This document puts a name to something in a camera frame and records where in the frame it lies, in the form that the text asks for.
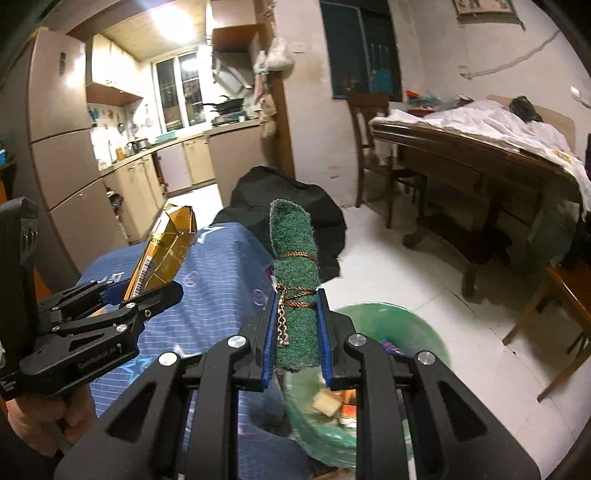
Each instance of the blue gripper pad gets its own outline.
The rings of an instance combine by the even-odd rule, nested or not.
[[[277,324],[277,307],[279,305],[279,295],[273,297],[273,309],[271,310],[271,317],[269,318],[269,326],[267,328],[267,335],[265,337],[265,349],[262,356],[262,375],[261,382],[263,388],[267,389],[271,377],[273,376],[273,368],[275,367],[275,349],[277,347],[276,327]]]
[[[118,305],[123,301],[123,296],[129,287],[131,278],[122,280],[107,287],[106,290],[100,294],[100,297],[105,305]]]
[[[320,368],[322,377],[326,381],[326,386],[330,388],[333,381],[332,356],[330,354],[330,341],[328,328],[326,326],[326,315],[330,312],[324,311],[324,302],[320,292],[316,291],[316,319],[318,324],[318,356],[320,358]]]

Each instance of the screw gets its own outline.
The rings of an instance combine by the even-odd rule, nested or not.
[[[246,339],[242,335],[234,335],[228,339],[228,345],[232,348],[240,348],[246,345]]]
[[[177,362],[177,360],[177,354],[174,352],[166,352],[158,357],[158,363],[160,365],[164,365],[165,367],[170,367],[170,365],[174,365]]]
[[[354,333],[353,335],[349,335],[347,341],[353,346],[363,346],[368,340],[360,333]]]
[[[419,354],[417,355],[417,360],[421,362],[423,365],[432,365],[435,363],[435,359],[435,355],[433,355],[431,352],[427,350],[419,352]]]

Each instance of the wooden ceiling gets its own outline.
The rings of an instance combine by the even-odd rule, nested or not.
[[[171,41],[159,32],[154,18],[162,9],[174,6],[190,18],[195,31],[195,38],[186,44]],[[160,7],[147,10],[113,25],[103,35],[117,43],[136,60],[144,61],[162,55],[171,50],[198,43],[205,38],[205,7],[206,0],[176,0]]]

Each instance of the brown rope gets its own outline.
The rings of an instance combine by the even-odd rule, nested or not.
[[[286,252],[284,254],[279,255],[279,257],[277,257],[277,260],[279,260],[280,258],[289,258],[289,257],[304,257],[304,258],[308,258],[308,259],[312,260],[314,263],[317,262],[316,257],[314,255],[307,253],[307,252]]]
[[[300,299],[302,297],[307,297],[309,295],[316,295],[316,290],[313,288],[304,288],[304,287],[289,287],[284,285],[283,283],[277,284],[277,290],[287,292],[287,290],[296,290],[299,293],[291,295],[290,297],[285,296],[283,305],[285,307],[296,307],[296,308],[304,308],[304,309],[313,309],[316,304],[311,301],[295,301],[296,299]]]

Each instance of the blue tablecloth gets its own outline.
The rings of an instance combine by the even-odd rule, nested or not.
[[[135,245],[104,255],[86,270],[80,283],[130,277],[144,248],[145,244]],[[238,223],[221,223],[200,230],[175,278],[183,286],[182,301],[146,323],[135,359],[92,383],[98,415],[161,353],[205,352],[216,342],[236,334],[242,319],[264,309],[272,290],[268,276],[271,264],[269,253]],[[262,394],[239,395],[240,478],[309,478],[307,457],[299,445],[262,429],[272,430],[284,421],[284,402],[277,380]],[[187,431],[193,411],[194,400]]]

